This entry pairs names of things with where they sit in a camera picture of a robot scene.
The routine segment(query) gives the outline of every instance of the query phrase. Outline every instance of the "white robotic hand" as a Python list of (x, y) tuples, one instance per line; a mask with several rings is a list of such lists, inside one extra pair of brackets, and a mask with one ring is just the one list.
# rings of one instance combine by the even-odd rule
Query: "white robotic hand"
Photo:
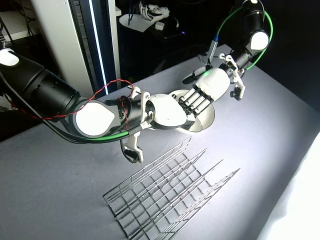
[(157, 5), (143, 5), (142, 1), (139, 3), (139, 11), (141, 16), (151, 23), (158, 22), (169, 17), (170, 11), (167, 7), (159, 7)]

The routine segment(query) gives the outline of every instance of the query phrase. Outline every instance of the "gray table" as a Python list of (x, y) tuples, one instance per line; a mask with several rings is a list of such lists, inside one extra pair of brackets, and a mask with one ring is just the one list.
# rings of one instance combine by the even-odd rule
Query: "gray table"
[[(222, 46), (217, 53), (229, 50)], [(193, 58), (136, 85), (151, 94), (190, 88), (181, 79), (200, 66)], [(227, 93), (214, 103), (214, 124), (194, 135), (187, 151), (192, 156), (208, 148), (202, 159), (208, 166), (224, 159), (217, 174), (241, 170), (176, 240), (255, 239), (320, 131), (319, 114), (257, 67), (244, 83), (243, 100)], [(187, 137), (145, 130), (143, 164), (127, 162), (118, 142), (76, 145), (44, 125), (1, 142), (0, 239), (124, 239), (102, 195)]]

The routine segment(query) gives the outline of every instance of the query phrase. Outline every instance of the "green cable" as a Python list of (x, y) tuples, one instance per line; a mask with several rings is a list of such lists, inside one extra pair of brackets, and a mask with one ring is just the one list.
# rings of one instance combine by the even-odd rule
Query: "green cable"
[[(271, 42), (271, 39), (272, 39), (272, 36), (274, 34), (274, 26), (272, 24), (272, 20), (269, 16), (269, 14), (264, 11), (264, 15), (266, 16), (266, 18), (268, 19), (269, 21), (269, 24), (270, 24), (270, 39), (269, 39), (269, 43)], [(258, 56), (258, 58), (252, 63), (252, 65), (250, 65), (249, 67), (246, 68), (246, 70), (250, 70), (254, 65), (256, 65), (256, 63), (260, 60), (260, 58), (262, 57), (262, 55), (265, 53), (267, 49), (263, 50), (260, 55)]]
[(98, 138), (86, 138), (87, 140), (93, 140), (93, 141), (105, 141), (105, 140), (112, 140), (112, 139), (116, 139), (116, 138), (120, 138), (120, 137), (124, 137), (124, 136), (128, 136), (129, 132), (128, 131), (124, 131), (124, 132), (120, 132), (114, 135), (110, 135), (110, 136), (102, 136), (102, 137), (98, 137)]
[(234, 10), (232, 13), (230, 13), (230, 15), (225, 19), (223, 20), (223, 22), (221, 23), (221, 26), (219, 27), (218, 29), (218, 32), (216, 33), (216, 35), (219, 35), (222, 27), (225, 25), (225, 23), (229, 20), (229, 18), (231, 18), (233, 15), (235, 15), (236, 12), (238, 12), (239, 10), (242, 9), (242, 6), (241, 7), (238, 7), (236, 10)]

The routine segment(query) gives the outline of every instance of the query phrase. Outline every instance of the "metal wire rack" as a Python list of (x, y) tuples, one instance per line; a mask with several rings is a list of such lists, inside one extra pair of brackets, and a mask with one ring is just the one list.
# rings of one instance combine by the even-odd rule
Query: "metal wire rack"
[(195, 163), (206, 149), (189, 159), (187, 138), (106, 194), (115, 219), (128, 240), (170, 240), (237, 173), (211, 184)]

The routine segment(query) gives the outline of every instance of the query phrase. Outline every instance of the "white bowl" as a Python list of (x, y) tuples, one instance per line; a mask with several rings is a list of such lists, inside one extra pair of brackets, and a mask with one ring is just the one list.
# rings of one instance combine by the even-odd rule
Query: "white bowl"
[[(179, 89), (171, 92), (169, 95), (176, 95), (175, 100), (178, 101), (179, 98), (185, 95), (188, 91), (188, 89)], [(210, 127), (214, 120), (215, 109), (214, 106), (210, 104), (210, 106), (208, 106), (202, 113), (200, 113), (199, 116), (196, 117), (195, 123), (190, 127), (189, 130), (186, 130), (182, 127), (176, 128), (176, 130), (184, 134), (195, 134)]]

